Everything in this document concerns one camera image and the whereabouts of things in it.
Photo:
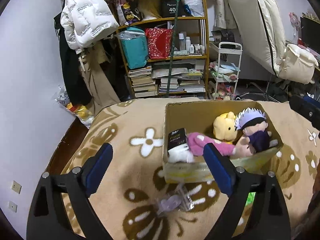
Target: yellow bear plush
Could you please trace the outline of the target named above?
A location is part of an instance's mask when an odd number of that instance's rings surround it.
[[[218,140],[233,142],[238,134],[233,112],[218,116],[213,122],[213,135]]]

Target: floral pattern blanket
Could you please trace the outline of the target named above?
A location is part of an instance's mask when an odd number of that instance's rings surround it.
[[[195,201],[191,212],[156,215],[153,204],[175,184],[166,184],[162,172],[165,106],[197,98],[135,99],[103,109],[63,173],[82,166],[104,142],[112,145],[113,160],[97,192],[90,197],[102,224],[113,239],[204,239],[228,198],[215,181],[186,184]],[[282,187],[291,226],[306,213],[312,197],[320,154],[319,133],[310,122],[292,111],[288,103],[259,102],[281,135],[284,147],[262,169],[273,171]],[[74,231],[83,236],[68,195],[63,195]],[[251,205],[246,206],[235,234],[244,230]]]

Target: pink plush toy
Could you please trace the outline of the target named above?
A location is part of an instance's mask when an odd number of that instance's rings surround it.
[[[198,132],[189,133],[187,138],[189,149],[195,156],[203,155],[203,148],[207,143],[213,143],[222,156],[231,156],[236,153],[236,147],[233,144],[212,139]]]

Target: white-haired plush doll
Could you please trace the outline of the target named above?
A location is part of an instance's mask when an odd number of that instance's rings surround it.
[[[270,141],[271,131],[267,131],[268,123],[265,114],[255,108],[247,108],[236,117],[236,129],[242,130],[257,152],[265,151],[278,144],[277,140]]]

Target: stack of books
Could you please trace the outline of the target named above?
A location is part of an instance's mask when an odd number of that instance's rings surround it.
[[[151,79],[151,72],[151,65],[129,71],[128,76],[131,78],[136,98],[151,97],[158,94],[158,87],[156,82]]]
[[[159,92],[167,92],[168,88],[168,78],[161,78],[161,84],[159,88]],[[179,88],[178,79],[171,78],[169,85],[169,92],[179,92],[183,91],[183,89]]]
[[[181,80],[179,88],[187,93],[205,92],[204,82],[202,80]]]
[[[200,80],[202,78],[202,72],[196,69],[189,69],[188,73],[182,74],[182,78]]]

